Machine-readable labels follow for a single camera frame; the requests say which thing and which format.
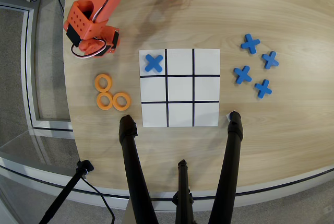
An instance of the tripod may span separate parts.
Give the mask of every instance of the tripod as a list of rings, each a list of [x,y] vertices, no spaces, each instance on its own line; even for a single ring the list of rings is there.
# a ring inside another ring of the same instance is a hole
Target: tripod
[[[220,174],[216,197],[209,224],[230,223],[232,219],[236,182],[239,169],[243,128],[240,114],[230,114],[228,141]],[[137,224],[158,224],[154,208],[142,173],[135,137],[137,126],[130,115],[120,121],[120,143],[130,198]],[[176,205],[176,224],[196,224],[193,214],[193,196],[188,187],[188,167],[185,160],[178,164],[178,192],[173,197]]]

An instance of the tic-tac-toe board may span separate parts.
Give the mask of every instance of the tic-tac-toe board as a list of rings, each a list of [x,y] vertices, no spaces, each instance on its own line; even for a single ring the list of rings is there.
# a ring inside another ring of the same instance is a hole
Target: tic-tac-toe board
[[[139,66],[144,127],[218,126],[220,49],[141,50]]]

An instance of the metal frame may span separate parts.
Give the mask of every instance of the metal frame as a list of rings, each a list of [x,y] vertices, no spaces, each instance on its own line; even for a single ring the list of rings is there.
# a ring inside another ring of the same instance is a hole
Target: metal frame
[[[26,161],[0,152],[0,175],[5,176],[22,185],[35,190],[57,196],[75,170],[55,166],[47,166],[33,161]],[[247,206],[273,199],[282,198],[302,192],[314,186],[321,185],[334,179],[334,165],[314,170],[312,172],[293,176],[273,182],[241,186],[236,189],[234,207]],[[129,200],[128,190],[116,190],[98,187],[112,208],[126,209]],[[150,192],[155,211],[175,212],[176,206],[172,203],[175,192]],[[216,191],[192,191],[194,211],[212,210]],[[79,181],[67,199],[89,205],[104,207],[100,196],[83,181]]]
[[[70,121],[41,119],[37,103],[35,80],[35,35],[40,0],[0,0],[0,8],[23,12],[21,34],[21,82],[23,104],[25,107],[30,134],[55,138],[74,139]]]

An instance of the gray floor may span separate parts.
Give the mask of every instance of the gray floor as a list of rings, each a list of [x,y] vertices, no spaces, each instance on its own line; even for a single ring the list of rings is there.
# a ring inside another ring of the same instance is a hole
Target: gray floor
[[[24,224],[38,223],[55,200],[0,175],[0,196]],[[115,223],[122,223],[124,211],[114,209]],[[210,212],[195,212],[198,224],[208,223]],[[157,213],[160,224],[174,224],[175,213]],[[65,201],[50,223],[107,224],[111,216],[105,207]],[[333,224],[334,181],[274,201],[234,209],[235,224]]]

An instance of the orange ring piece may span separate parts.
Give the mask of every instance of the orange ring piece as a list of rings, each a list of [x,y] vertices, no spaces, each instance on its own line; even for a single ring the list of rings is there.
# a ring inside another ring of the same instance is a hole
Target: orange ring piece
[[[122,107],[118,102],[117,102],[117,98],[118,97],[123,97],[125,100],[126,100],[126,105],[124,107]],[[119,111],[125,111],[127,110],[130,105],[131,105],[131,98],[130,96],[125,93],[125,92],[119,92],[117,94],[114,95],[114,98],[113,98],[113,104],[114,104],[114,107],[119,110]]]
[[[101,101],[102,96],[106,96],[109,99],[108,105],[102,104]],[[113,96],[109,92],[101,92],[99,93],[96,102],[98,104],[98,107],[101,108],[102,110],[109,110],[113,106]]]
[[[105,78],[106,79],[106,87],[103,88],[100,86],[100,79]],[[111,88],[111,85],[113,84],[111,77],[108,74],[99,74],[95,78],[95,88],[99,92],[107,92]]]

